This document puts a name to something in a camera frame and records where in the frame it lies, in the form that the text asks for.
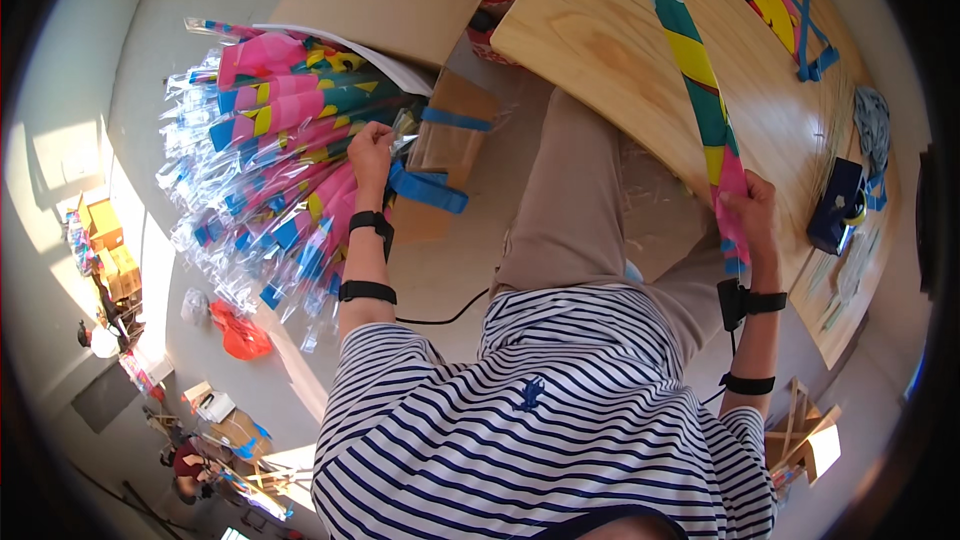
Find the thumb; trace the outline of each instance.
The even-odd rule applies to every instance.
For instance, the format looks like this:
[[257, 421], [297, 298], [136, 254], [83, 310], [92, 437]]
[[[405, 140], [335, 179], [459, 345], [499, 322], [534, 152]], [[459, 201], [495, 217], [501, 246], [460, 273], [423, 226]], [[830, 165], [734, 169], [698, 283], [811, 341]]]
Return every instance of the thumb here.
[[737, 215], [743, 215], [750, 209], [753, 200], [747, 196], [740, 196], [739, 194], [724, 191], [720, 192], [720, 202]]

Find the striped shirt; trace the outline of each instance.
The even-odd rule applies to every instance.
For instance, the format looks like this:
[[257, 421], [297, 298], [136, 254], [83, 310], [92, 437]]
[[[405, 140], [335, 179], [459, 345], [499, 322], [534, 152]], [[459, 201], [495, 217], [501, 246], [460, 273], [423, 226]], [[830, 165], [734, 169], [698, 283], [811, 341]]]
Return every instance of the striped shirt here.
[[769, 536], [761, 414], [717, 419], [682, 377], [666, 320], [620, 284], [498, 294], [470, 364], [400, 325], [361, 326], [314, 504], [335, 538], [577, 537], [623, 514], [678, 537]]

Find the gray cloth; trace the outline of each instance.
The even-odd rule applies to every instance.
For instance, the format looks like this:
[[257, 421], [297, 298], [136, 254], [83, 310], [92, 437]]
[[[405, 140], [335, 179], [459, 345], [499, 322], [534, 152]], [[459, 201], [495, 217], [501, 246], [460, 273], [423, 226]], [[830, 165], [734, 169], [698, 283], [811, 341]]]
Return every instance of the gray cloth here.
[[890, 153], [890, 109], [883, 95], [869, 86], [857, 86], [853, 93], [853, 122], [860, 133], [860, 152], [870, 159], [872, 179], [887, 167]]

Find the gray floor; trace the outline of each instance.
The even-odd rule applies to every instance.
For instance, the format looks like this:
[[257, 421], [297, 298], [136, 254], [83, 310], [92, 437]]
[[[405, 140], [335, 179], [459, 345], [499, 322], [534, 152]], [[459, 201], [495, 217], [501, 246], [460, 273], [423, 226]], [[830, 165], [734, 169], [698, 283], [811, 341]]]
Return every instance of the gray floor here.
[[[164, 162], [158, 114], [164, 110], [162, 80], [198, 63], [213, 46], [210, 36], [187, 33], [183, 18], [194, 16], [234, 24], [265, 22], [279, 0], [140, 0], [117, 70], [107, 133], [126, 175], [159, 227], [170, 230], [178, 219], [157, 187], [154, 174]], [[390, 279], [405, 318], [446, 318], [490, 282], [504, 231], [514, 216], [536, 156], [541, 123], [552, 87], [532, 73], [477, 60], [465, 42], [451, 68], [484, 85], [501, 99], [504, 118], [486, 139], [467, 192], [470, 203], [443, 241], [397, 246]], [[624, 203], [628, 257], [648, 280], [655, 279], [699, 238], [700, 206], [682, 185], [644, 151], [624, 150]], [[178, 264], [169, 288], [167, 354], [174, 364], [168, 395], [177, 396], [207, 380], [226, 391], [274, 438], [276, 450], [316, 441], [325, 392], [337, 363], [337, 349], [323, 343], [313, 354], [297, 350], [303, 322], [289, 322], [273, 354], [244, 362], [226, 354], [219, 331], [194, 328], [180, 317], [189, 287], [212, 288], [200, 272]], [[471, 362], [486, 300], [454, 324], [423, 330], [450, 362]], [[270, 313], [258, 321], [280, 331]], [[810, 387], [827, 375], [810, 335], [788, 310], [781, 326], [777, 378], [786, 385], [797, 375]], [[702, 397], [710, 396], [730, 362], [729, 342], [714, 339], [687, 368], [686, 381]], [[784, 391], [774, 406], [786, 402]], [[168, 401], [175, 409], [175, 401]]]

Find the person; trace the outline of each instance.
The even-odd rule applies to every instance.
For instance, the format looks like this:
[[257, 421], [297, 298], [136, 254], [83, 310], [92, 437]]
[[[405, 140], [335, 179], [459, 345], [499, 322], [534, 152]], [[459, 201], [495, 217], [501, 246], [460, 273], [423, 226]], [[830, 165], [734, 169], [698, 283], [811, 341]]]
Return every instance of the person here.
[[[378, 211], [390, 128], [348, 157], [356, 210]], [[722, 326], [714, 229], [653, 283], [624, 277], [617, 128], [555, 90], [490, 289], [475, 363], [447, 363], [394, 305], [340, 306], [340, 363], [313, 500], [333, 537], [660, 540], [771, 534], [769, 394], [728, 387], [711, 414], [684, 366]], [[752, 291], [782, 291], [775, 189], [721, 200], [742, 220]], [[349, 237], [343, 279], [389, 286], [375, 228]], [[751, 314], [732, 360], [774, 376], [779, 315]]]
[[231, 455], [223, 447], [215, 446], [197, 435], [188, 437], [176, 449], [171, 466], [174, 469], [174, 491], [187, 505], [197, 502], [197, 489], [203, 488], [202, 498], [211, 495], [207, 486], [220, 474], [219, 462], [228, 463]]

